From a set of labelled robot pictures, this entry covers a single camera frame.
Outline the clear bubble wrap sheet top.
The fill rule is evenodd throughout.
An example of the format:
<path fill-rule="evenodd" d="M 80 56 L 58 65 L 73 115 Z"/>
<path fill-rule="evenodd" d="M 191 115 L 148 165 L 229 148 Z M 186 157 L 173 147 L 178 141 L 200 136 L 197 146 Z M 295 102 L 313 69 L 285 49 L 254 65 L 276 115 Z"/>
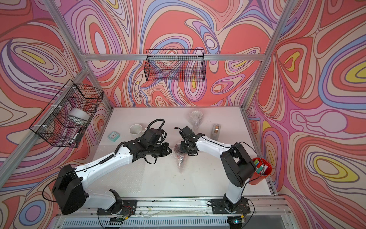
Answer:
<path fill-rule="evenodd" d="M 200 110 L 193 110 L 188 115 L 188 121 L 193 126 L 194 131 L 197 131 L 203 122 L 204 114 Z"/>

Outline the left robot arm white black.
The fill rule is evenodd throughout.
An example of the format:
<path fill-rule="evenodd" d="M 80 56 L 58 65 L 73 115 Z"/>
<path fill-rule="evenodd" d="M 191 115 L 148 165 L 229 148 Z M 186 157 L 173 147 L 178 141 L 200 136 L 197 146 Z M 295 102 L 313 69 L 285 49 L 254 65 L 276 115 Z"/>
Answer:
<path fill-rule="evenodd" d="M 75 168 L 70 165 L 62 167 L 51 190 L 61 213 L 69 215 L 81 208 L 97 208 L 111 215 L 120 214 L 126 206 L 117 191 L 111 189 L 106 193 L 94 193 L 87 189 L 103 176 L 145 159 L 147 155 L 155 159 L 169 155 L 172 149 L 165 141 L 167 133 L 162 126 L 153 128 L 156 122 L 165 124 L 164 119 L 155 119 L 141 137 L 121 142 L 114 152 Z"/>

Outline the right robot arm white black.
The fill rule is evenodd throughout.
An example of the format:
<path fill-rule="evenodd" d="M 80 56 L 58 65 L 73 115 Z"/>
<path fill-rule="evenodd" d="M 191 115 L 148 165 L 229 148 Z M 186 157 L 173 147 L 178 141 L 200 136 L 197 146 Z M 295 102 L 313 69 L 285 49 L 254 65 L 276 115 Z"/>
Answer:
<path fill-rule="evenodd" d="M 195 134 L 189 127 L 177 129 L 183 139 L 179 152 L 189 156 L 205 152 L 221 160 L 226 177 L 230 181 L 224 201 L 233 206 L 240 204 L 245 186 L 256 171 L 256 166 L 243 145 L 239 142 L 224 144 L 202 133 Z"/>

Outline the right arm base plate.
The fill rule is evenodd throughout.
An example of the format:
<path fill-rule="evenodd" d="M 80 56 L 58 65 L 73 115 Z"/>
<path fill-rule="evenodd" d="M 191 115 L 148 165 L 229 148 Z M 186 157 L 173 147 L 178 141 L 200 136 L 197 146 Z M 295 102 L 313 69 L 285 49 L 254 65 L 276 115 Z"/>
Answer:
<path fill-rule="evenodd" d="M 206 204 L 212 208 L 213 214 L 241 214 L 246 216 L 251 212 L 246 198 L 240 198 L 234 204 L 227 198 L 214 198 L 207 201 Z"/>

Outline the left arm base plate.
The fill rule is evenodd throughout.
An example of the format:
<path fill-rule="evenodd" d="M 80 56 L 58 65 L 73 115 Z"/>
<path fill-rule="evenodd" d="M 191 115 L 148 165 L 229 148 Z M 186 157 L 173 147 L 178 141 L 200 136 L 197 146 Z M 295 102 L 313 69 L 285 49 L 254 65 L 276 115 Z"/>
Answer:
<path fill-rule="evenodd" d="M 137 200 L 125 199 L 117 200 L 109 209 L 103 210 L 98 208 L 98 216 L 124 216 L 130 217 L 135 214 L 137 208 Z"/>

